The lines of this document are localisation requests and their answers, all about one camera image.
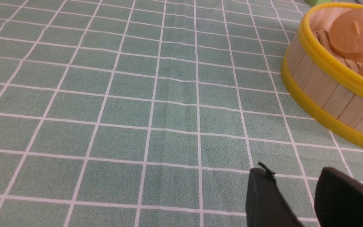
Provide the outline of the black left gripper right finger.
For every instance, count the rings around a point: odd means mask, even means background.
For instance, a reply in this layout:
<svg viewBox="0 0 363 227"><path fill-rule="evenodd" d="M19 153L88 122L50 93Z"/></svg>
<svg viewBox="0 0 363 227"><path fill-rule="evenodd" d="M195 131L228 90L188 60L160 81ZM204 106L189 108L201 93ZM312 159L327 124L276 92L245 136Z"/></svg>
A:
<svg viewBox="0 0 363 227"><path fill-rule="evenodd" d="M321 227L363 227L363 184L324 167L316 185L314 210Z"/></svg>

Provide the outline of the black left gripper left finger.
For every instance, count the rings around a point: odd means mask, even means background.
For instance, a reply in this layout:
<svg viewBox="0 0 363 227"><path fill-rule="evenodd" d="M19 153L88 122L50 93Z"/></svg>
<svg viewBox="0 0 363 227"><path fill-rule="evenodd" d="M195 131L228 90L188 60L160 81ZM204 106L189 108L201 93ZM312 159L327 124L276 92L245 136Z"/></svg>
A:
<svg viewBox="0 0 363 227"><path fill-rule="evenodd" d="M275 172L262 162L248 177L246 219L248 227L303 227L278 189Z"/></svg>

